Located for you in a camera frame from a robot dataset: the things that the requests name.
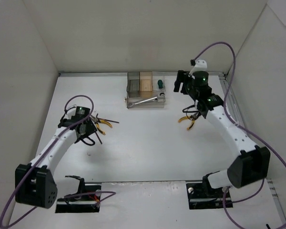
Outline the yellow handled needle-nose pliers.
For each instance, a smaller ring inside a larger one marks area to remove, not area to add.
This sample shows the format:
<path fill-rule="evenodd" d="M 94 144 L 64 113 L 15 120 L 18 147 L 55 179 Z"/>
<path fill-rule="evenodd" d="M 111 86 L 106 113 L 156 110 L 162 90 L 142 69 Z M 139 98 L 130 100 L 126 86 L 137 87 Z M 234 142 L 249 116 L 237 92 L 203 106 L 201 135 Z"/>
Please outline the yellow handled needle-nose pliers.
<path fill-rule="evenodd" d="M 98 116 L 90 116 L 91 120 L 94 122 L 97 130 L 102 134 L 102 135 L 106 135 L 106 133 L 100 128 L 100 124 L 104 124 L 109 126 L 110 128 L 113 128 L 112 124 L 110 124 L 107 120 L 105 119 L 101 119 Z"/>

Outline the green handled stubby screwdriver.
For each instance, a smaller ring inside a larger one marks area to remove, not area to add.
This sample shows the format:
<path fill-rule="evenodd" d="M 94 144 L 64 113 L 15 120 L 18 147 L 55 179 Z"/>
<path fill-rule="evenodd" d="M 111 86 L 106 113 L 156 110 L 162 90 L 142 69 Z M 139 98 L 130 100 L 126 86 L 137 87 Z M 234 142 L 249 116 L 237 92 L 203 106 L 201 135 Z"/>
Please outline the green handled stubby screwdriver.
<path fill-rule="evenodd" d="M 157 85 L 158 85 L 158 89 L 159 89 L 159 90 L 162 90 L 162 89 L 164 88 L 164 86 L 163 86 L 163 81 L 162 81 L 162 80 L 158 80 L 158 81 L 157 81 Z"/>

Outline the silver ratchet wrench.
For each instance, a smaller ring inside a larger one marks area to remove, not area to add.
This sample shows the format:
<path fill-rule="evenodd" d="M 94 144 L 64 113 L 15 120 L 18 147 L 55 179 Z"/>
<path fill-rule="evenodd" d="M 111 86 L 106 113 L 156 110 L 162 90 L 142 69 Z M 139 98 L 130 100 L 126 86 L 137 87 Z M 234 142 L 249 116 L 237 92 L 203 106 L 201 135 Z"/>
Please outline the silver ratchet wrench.
<path fill-rule="evenodd" d="M 135 101 L 135 102 L 128 102 L 127 107 L 134 107 L 139 104 L 148 103 L 148 102 L 158 102 L 160 99 L 164 99 L 164 98 L 165 98 L 165 93 L 160 92 L 157 95 L 152 96 L 150 98 L 142 99 L 142 100 Z"/>

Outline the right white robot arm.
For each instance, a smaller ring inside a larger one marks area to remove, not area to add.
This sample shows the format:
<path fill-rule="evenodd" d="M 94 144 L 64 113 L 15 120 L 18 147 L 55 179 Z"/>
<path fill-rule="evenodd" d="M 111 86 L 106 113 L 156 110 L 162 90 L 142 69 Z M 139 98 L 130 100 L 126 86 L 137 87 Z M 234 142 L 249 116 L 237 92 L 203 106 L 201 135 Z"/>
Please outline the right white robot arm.
<path fill-rule="evenodd" d="M 197 102 L 198 113 L 213 125 L 232 152 L 233 161 L 228 169 L 203 177 L 202 193 L 211 197 L 219 188 L 241 188 L 266 178 L 270 151 L 265 146 L 259 147 L 230 121 L 230 115 L 225 114 L 222 98 L 214 94 L 208 85 L 208 76 L 205 71 L 196 71 L 193 76 L 189 76 L 188 72 L 179 70 L 174 92 L 187 94 Z"/>

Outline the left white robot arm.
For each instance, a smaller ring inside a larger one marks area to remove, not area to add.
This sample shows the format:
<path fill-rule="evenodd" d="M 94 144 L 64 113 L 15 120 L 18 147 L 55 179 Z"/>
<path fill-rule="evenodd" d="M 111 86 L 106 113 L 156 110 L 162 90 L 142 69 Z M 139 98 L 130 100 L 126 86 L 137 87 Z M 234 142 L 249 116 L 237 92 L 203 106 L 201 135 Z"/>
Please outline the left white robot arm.
<path fill-rule="evenodd" d="M 46 147 L 28 164 L 18 165 L 15 170 L 17 203 L 40 208 L 50 208 L 54 204 L 58 195 L 53 178 L 57 165 L 73 144 L 97 131 L 90 115 L 89 108 L 77 106 L 73 115 L 61 118 Z"/>

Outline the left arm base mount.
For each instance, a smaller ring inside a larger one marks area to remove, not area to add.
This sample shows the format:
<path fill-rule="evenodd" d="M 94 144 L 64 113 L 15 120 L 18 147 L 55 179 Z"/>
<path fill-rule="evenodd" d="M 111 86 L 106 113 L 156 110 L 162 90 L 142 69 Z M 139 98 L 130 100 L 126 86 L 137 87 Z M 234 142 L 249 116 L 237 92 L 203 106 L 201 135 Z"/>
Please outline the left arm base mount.
<path fill-rule="evenodd" d="M 86 183 L 83 177 L 76 175 L 66 175 L 65 177 L 75 179 L 79 182 L 75 194 L 100 192 L 100 183 Z M 100 211 L 98 202 L 101 200 L 101 194 L 89 194 L 76 196 L 72 198 L 57 199 L 55 213 L 97 213 Z"/>

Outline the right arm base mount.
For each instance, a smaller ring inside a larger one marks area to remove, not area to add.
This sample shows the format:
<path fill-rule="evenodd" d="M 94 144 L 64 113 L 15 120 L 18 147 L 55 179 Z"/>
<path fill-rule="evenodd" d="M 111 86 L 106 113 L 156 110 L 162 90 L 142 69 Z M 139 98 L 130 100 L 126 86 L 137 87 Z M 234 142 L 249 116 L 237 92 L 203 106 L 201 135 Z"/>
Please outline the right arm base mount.
<path fill-rule="evenodd" d="M 186 191 L 190 210 L 221 209 L 224 208 L 221 188 L 206 191 L 202 182 L 187 182 Z"/>

